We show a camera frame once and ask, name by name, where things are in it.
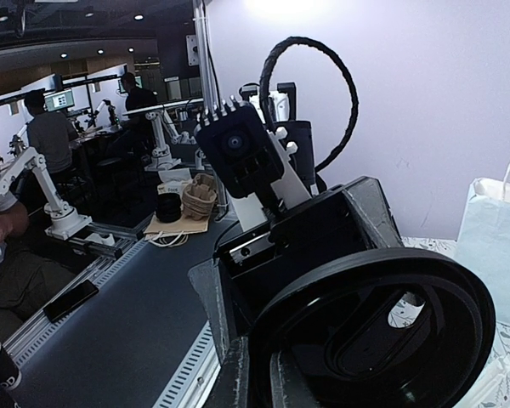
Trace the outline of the light blue paper bag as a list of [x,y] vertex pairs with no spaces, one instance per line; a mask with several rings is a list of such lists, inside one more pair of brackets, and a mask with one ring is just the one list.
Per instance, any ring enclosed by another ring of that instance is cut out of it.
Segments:
[[510,326],[510,162],[501,179],[476,178],[467,193],[455,260],[487,286],[496,319]]

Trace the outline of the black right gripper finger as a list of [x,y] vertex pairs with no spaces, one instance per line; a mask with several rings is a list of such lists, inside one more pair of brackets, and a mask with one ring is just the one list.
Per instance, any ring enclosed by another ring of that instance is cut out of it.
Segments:
[[230,344],[203,407],[272,407],[273,369],[272,359],[252,357],[249,337],[238,337]]

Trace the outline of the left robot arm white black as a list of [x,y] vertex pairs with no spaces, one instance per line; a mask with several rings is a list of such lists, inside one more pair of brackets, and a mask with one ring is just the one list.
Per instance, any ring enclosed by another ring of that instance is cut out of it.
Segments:
[[203,112],[195,140],[235,200],[239,235],[221,236],[190,271],[217,356],[244,337],[270,300],[322,264],[402,240],[380,182],[317,184],[312,127],[293,108],[263,120],[248,98]]

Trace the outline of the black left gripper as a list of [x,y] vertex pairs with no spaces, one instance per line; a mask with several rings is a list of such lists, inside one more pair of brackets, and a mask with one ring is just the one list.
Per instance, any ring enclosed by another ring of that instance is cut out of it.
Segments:
[[272,298],[310,270],[374,248],[403,247],[377,178],[337,185],[258,227],[218,245],[218,260],[189,270],[206,312],[218,360],[239,351],[252,368],[249,330]]

